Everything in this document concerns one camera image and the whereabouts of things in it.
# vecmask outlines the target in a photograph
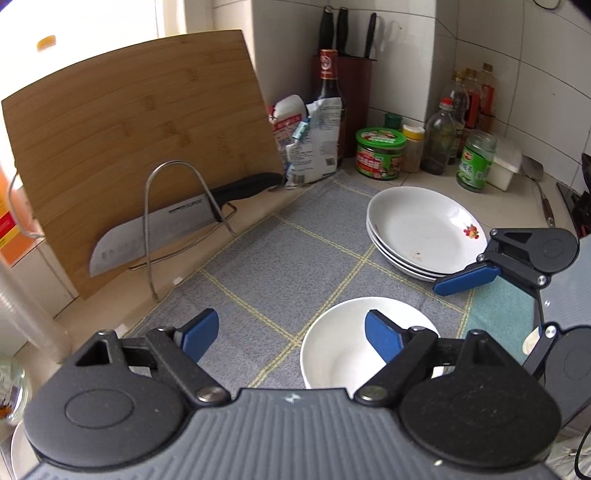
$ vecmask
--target metal knife holder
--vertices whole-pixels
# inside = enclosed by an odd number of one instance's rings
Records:
[[[217,212],[217,214],[219,215],[219,218],[221,218],[222,221],[218,222],[217,225],[215,225],[205,235],[202,235],[201,237],[197,238],[196,240],[193,240],[191,243],[178,249],[176,252],[172,252],[170,254],[163,255],[162,257],[158,257],[158,258],[155,258],[152,260],[150,257],[150,220],[149,220],[149,215],[148,215],[149,214],[149,203],[150,203],[150,188],[152,186],[152,182],[154,181],[154,179],[156,178],[158,173],[160,173],[165,168],[171,167],[173,165],[182,165],[182,166],[188,167],[197,176],[197,178],[199,179],[199,182],[201,182],[201,185],[203,186],[203,190],[205,190],[205,193],[207,194],[207,196],[209,198],[212,208],[214,208],[214,210]],[[232,230],[232,227],[228,223],[228,220],[236,213],[237,208],[236,208],[236,206],[234,206],[233,204],[231,204],[229,202],[227,205],[232,209],[232,211],[227,216],[224,216],[222,213],[222,209],[220,208],[220,206],[217,204],[217,202],[213,198],[212,192],[209,190],[207,184],[205,183],[205,180],[203,179],[202,175],[199,173],[199,170],[187,162],[184,162],[181,160],[171,160],[171,161],[160,164],[158,167],[156,167],[152,171],[152,173],[148,177],[148,180],[146,181],[145,188],[144,188],[144,248],[145,248],[145,252],[146,252],[146,261],[142,264],[135,265],[135,266],[131,267],[130,270],[138,270],[140,268],[146,267],[147,274],[148,274],[148,285],[150,285],[150,290],[152,292],[152,298],[154,299],[154,301],[158,302],[158,301],[160,301],[160,299],[158,298],[158,294],[156,293],[156,289],[154,288],[154,281],[152,279],[152,264],[167,260],[172,257],[176,257],[177,255],[180,255],[181,253],[186,252],[188,249],[194,247],[198,243],[201,243],[203,240],[205,240],[209,235],[214,233],[215,230],[217,230],[220,226],[222,226],[222,224],[224,224],[226,226],[226,228],[232,234],[232,236],[236,236],[236,233],[234,232],[234,230]]]

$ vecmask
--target white plate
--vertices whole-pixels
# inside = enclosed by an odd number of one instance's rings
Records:
[[[386,363],[365,338],[365,316],[377,309],[403,328],[423,326],[439,335],[425,315],[398,300],[364,297],[344,301],[324,312],[306,333],[300,368],[306,388],[345,387],[352,397]],[[443,367],[433,376],[443,375]]]
[[[420,274],[416,270],[412,270],[411,267],[407,267],[404,263],[398,261],[394,258],[384,247],[381,246],[379,240],[373,235],[371,230],[369,229],[369,225],[367,225],[368,235],[371,238],[371,241],[374,243],[378,251],[390,262],[393,266],[399,269],[401,272],[406,273],[409,277],[416,278],[417,280],[423,280],[428,282],[435,282],[439,277],[428,277],[427,275]]]
[[[376,246],[376,248],[379,250],[379,252],[386,257],[386,260],[388,260],[392,265],[394,265],[397,268],[400,268],[403,272],[405,272],[406,274],[410,275],[413,278],[416,278],[418,280],[426,280],[426,281],[435,281],[438,278],[443,278],[445,277],[445,275],[440,275],[440,274],[435,274],[435,273],[430,273],[430,272],[424,272],[418,268],[412,267],[410,265],[408,265],[407,263],[404,262],[404,260],[401,260],[400,257],[397,257],[396,255],[393,255],[392,252],[390,252],[384,245],[382,242],[379,241],[379,239],[375,236],[375,233],[372,232],[371,226],[369,224],[369,222],[367,222],[365,224],[365,228],[367,229],[367,233],[369,235],[370,240],[374,243],[374,245]]]
[[[487,244],[482,227],[462,205],[419,187],[378,193],[369,202],[367,217],[388,251],[415,268],[440,275],[463,270]],[[470,230],[478,238],[466,233]]]
[[[31,444],[25,436],[25,424],[23,422],[17,425],[12,435],[10,460],[12,462],[12,471],[17,480],[25,478],[26,474],[39,463]]]

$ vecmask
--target bamboo cutting board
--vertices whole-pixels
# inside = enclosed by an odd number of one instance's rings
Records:
[[[184,160],[210,188],[282,172],[238,30],[93,57],[19,90],[2,109],[34,215],[83,298],[126,269],[90,278],[90,256],[108,230],[142,215],[159,164]],[[150,210],[200,193],[188,169],[168,168],[152,185]]]

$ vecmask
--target gray plastic cover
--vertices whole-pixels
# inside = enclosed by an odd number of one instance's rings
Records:
[[[184,432],[143,463],[112,472],[48,464],[27,480],[556,480],[544,465],[503,474],[454,469],[411,443],[392,413],[341,390],[242,390],[198,410]]]
[[[540,290],[544,323],[556,323],[565,332],[591,325],[591,235],[581,239],[574,263],[555,275]]]

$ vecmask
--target glass jar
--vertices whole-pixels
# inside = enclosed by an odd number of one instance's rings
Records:
[[[481,192],[495,158],[496,138],[480,130],[473,130],[462,152],[457,169],[457,182],[466,190]]]
[[[400,170],[407,173],[416,173],[421,166],[423,156],[423,142],[425,140],[425,129],[423,127],[402,126],[402,134],[407,139],[407,146],[404,151],[404,158]]]

